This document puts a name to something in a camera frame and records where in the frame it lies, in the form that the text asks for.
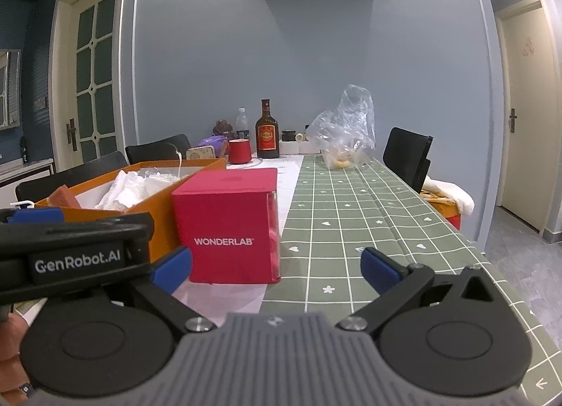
person's hand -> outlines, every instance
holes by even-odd
[[[29,383],[20,362],[20,344],[27,322],[16,312],[8,314],[8,319],[0,323],[0,393],[12,406],[26,400],[19,387]]]

black chair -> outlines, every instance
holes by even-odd
[[[126,166],[127,160],[125,160],[121,152],[116,150],[103,157],[99,157],[99,159],[91,160],[83,165],[69,168],[52,176],[21,182],[16,187],[16,197],[18,201],[30,200],[37,202],[47,198],[61,185],[66,184],[68,187],[73,187]]]
[[[171,136],[153,143],[140,144],[138,146],[127,146],[125,153],[131,165],[139,162],[153,160],[177,160],[176,150],[185,158],[185,153],[191,146],[187,136],[184,134]]]
[[[432,136],[394,127],[384,149],[384,164],[418,193],[429,170],[427,154],[432,141]]]

orange box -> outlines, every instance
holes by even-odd
[[[122,168],[122,170],[125,172],[140,171],[147,168],[156,168],[161,173],[176,175],[178,172],[178,162],[173,160],[141,162],[129,165]],[[150,260],[155,262],[181,244],[176,231],[174,206],[171,199],[172,192],[194,176],[195,173],[226,169],[227,161],[224,159],[184,160],[182,161],[181,179],[179,181],[149,196],[138,205],[134,205],[125,211],[93,209],[110,189],[111,184],[120,171],[116,170],[71,187],[70,191],[75,195],[82,208],[61,207],[61,210],[67,222],[88,222],[121,214],[149,212],[154,219],[154,235],[148,246],[150,248]],[[35,204],[35,207],[48,207],[47,199],[42,199]]]

plastic bag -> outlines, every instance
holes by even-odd
[[[161,174],[159,171],[154,173],[150,170],[144,175],[144,188],[149,196],[153,196],[178,180],[179,177],[173,174]]]
[[[367,89],[348,85],[336,109],[319,114],[306,129],[328,168],[360,166],[375,153],[375,110]]]

white tissue paper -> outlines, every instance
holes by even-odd
[[[119,171],[111,188],[95,208],[124,211],[179,180],[177,176],[157,171],[146,174],[143,177],[137,171]]]
[[[447,198],[454,200],[460,214],[463,216],[469,216],[474,211],[474,200],[456,184],[436,181],[426,176],[422,188],[428,192],[440,192]]]

